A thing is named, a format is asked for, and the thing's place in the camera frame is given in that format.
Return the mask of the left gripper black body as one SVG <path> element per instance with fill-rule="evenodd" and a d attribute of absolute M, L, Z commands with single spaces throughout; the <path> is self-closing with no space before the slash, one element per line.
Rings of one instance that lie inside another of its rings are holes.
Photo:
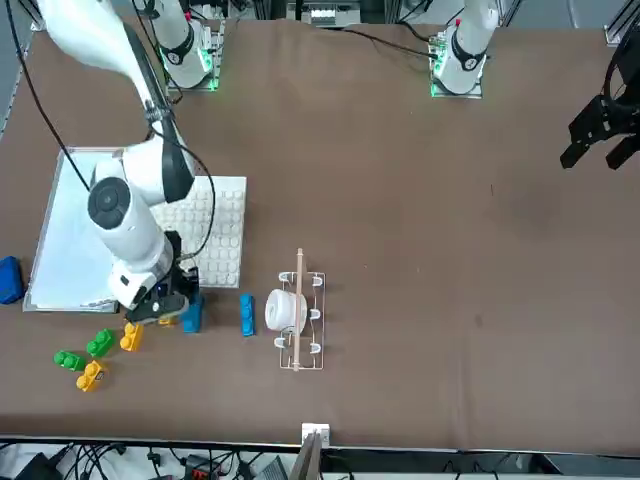
<path fill-rule="evenodd" d="M 629 118 L 639 117 L 639 36 L 623 39 L 612 57 L 613 70 L 621 79 L 622 93 L 614 97 L 620 113 Z"/>

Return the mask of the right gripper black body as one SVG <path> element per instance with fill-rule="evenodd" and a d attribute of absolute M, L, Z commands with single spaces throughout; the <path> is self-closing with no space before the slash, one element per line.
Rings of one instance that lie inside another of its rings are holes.
<path fill-rule="evenodd" d="M 196 264 L 182 267 L 179 259 L 182 254 L 182 239 L 177 231 L 167 230 L 165 236 L 170 242 L 173 259 L 171 267 L 163 279 L 170 294 L 182 294 L 193 300 L 199 293 L 199 268 Z"/>

